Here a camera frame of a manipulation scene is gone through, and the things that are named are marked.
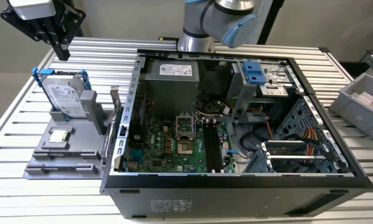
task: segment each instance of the green circuit board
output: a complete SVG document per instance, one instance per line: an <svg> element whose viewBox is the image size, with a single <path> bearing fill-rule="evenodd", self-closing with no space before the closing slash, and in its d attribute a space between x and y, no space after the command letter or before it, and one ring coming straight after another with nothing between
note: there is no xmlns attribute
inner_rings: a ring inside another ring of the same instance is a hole
<svg viewBox="0 0 373 224"><path fill-rule="evenodd" d="M224 143L221 141L225 140L228 142L225 124L217 125L217 131L219 139L223 139L219 140L219 153L223 155ZM175 134L176 120L151 119L148 121L147 141L143 148L143 161L137 165L137 170L133 170L133 172L208 172L205 163L203 123L197 122L196 124L196 137L193 140L177 140ZM229 163L228 166L224 166L224 172L233 173L233 160L231 156L227 158Z"/></svg>

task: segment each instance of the floor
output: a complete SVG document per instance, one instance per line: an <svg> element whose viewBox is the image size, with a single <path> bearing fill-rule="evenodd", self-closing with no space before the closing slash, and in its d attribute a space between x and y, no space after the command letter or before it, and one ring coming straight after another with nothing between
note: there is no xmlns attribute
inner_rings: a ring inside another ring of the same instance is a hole
<svg viewBox="0 0 373 224"><path fill-rule="evenodd" d="M0 72L0 117L29 77L31 73Z"/></svg>

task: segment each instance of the expansion slot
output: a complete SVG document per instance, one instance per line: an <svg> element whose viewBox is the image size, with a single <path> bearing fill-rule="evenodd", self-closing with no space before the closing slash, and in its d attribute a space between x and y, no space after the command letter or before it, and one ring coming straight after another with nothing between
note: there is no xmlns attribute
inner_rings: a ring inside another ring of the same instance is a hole
<svg viewBox="0 0 373 224"><path fill-rule="evenodd" d="M220 154L219 136L216 123L209 121L204 123L204 140L205 140L205 161L208 172L223 169L223 160Z"/></svg>

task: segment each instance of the white wall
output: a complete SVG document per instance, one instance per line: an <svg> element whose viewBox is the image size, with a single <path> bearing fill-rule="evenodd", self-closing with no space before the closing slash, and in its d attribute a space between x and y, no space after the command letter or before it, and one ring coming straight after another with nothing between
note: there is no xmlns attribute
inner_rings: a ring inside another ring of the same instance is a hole
<svg viewBox="0 0 373 224"><path fill-rule="evenodd" d="M373 49L373 0L285 0L267 44L328 47L359 61Z"/></svg>
<svg viewBox="0 0 373 224"><path fill-rule="evenodd" d="M7 1L0 0L0 12ZM31 72L40 64L49 46L35 42L0 18L0 72Z"/></svg>
<svg viewBox="0 0 373 224"><path fill-rule="evenodd" d="M87 13L84 35L157 40L180 37L184 0L75 0Z"/></svg>

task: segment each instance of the blue drive bracket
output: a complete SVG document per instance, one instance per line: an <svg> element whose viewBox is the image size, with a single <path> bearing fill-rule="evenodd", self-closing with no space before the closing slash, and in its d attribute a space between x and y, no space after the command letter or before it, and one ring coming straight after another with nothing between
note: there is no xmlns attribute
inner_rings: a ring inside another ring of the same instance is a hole
<svg viewBox="0 0 373 224"><path fill-rule="evenodd" d="M85 71L84 69L83 69L80 72L76 72L76 73L75 73L75 72L56 72L55 69L41 69L41 70L39 71L39 68L36 68L36 67L32 68L32 77L35 78L39 87L43 89L43 92L44 92L44 94L45 94L45 96L47 96L47 98L48 98L48 101L49 101L51 105L52 105L53 111L57 111L57 110L56 110L55 104L53 104L52 101L51 101L51 98L49 98L49 96L48 96L47 90L44 89L41 80L43 80L43 77L44 77L44 76L51 76L51 75L68 75L68 74L69 74L69 75L80 74L81 77L83 77L83 80L84 80L85 90L92 90L92 85L91 85L89 79L88 79L88 73L87 73L87 71Z"/></svg>
<svg viewBox="0 0 373 224"><path fill-rule="evenodd" d="M259 62L243 62L243 72L247 78L248 84L265 84L267 77L263 72Z"/></svg>

